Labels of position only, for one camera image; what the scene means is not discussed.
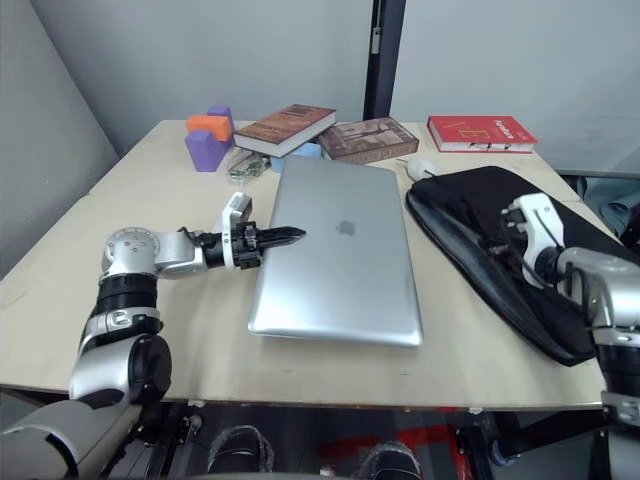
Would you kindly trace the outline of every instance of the wooden table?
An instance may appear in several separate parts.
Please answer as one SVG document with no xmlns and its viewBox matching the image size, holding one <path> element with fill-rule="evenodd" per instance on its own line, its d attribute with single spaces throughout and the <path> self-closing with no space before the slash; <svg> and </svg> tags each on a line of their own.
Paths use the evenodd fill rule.
<svg viewBox="0 0 640 480">
<path fill-rule="evenodd" d="M 496 165 L 515 172 L 605 230 L 540 158 L 440 154 L 424 125 L 407 124 L 419 154 L 440 173 Z M 210 229 L 238 189 L 197 173 L 182 121 L 163 121 L 81 198 L 0 284 L 0 383 L 64 391 L 97 293 L 104 242 L 125 226 Z M 377 166 L 411 185 L 398 160 Z M 269 225 L 279 176 L 243 191 Z M 478 297 L 405 212 L 425 341 L 418 349 L 253 336 L 247 320 L 258 270 L 212 270 L 159 282 L 162 336 L 173 356 L 169 399 L 312 405 L 484 407 L 596 406 L 604 382 L 595 361 L 568 368 L 522 340 Z"/>
</svg>

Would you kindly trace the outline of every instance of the white computer mouse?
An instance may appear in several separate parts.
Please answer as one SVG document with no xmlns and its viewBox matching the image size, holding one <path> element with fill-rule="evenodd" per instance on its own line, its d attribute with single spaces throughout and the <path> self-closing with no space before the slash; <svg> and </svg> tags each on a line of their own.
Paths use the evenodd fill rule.
<svg viewBox="0 0 640 480">
<path fill-rule="evenodd" d="M 407 160 L 407 173 L 416 182 L 438 174 L 435 165 L 422 157 L 412 157 Z"/>
</svg>

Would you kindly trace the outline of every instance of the black bag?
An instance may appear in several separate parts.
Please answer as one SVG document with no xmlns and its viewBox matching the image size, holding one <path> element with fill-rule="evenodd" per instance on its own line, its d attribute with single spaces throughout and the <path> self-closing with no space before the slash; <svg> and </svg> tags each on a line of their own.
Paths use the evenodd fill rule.
<svg viewBox="0 0 640 480">
<path fill-rule="evenodd" d="M 540 189 L 507 170 L 485 167 L 420 180 L 407 193 L 409 212 L 491 308 L 549 357 L 567 366 L 594 357 L 581 309 L 559 293 L 524 280 L 510 256 L 490 247 L 505 243 L 500 211 Z M 584 247 L 631 262 L 639 259 L 553 198 L 567 247 Z"/>
</svg>

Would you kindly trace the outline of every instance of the silver laptop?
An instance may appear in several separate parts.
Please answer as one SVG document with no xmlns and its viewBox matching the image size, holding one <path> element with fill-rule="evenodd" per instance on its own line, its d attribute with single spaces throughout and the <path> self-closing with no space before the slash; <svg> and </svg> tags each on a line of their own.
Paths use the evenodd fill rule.
<svg viewBox="0 0 640 480">
<path fill-rule="evenodd" d="M 265 253 L 251 332 L 422 343 L 393 172 L 332 160 L 285 159 L 271 225 L 290 225 L 307 234 Z"/>
</svg>

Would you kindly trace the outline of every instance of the book spine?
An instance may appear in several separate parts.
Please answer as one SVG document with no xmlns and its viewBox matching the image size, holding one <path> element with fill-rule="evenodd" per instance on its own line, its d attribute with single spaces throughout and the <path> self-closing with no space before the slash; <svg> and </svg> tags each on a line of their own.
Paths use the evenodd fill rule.
<svg viewBox="0 0 640 480">
<path fill-rule="evenodd" d="M 387 158 L 401 157 L 402 155 L 415 153 L 417 150 L 418 139 L 414 139 L 400 145 L 389 145 L 388 147 L 378 148 L 377 150 L 345 155 L 344 157 L 338 157 L 337 160 L 364 165 L 367 163 L 378 162 L 380 160 L 386 160 Z"/>
</svg>

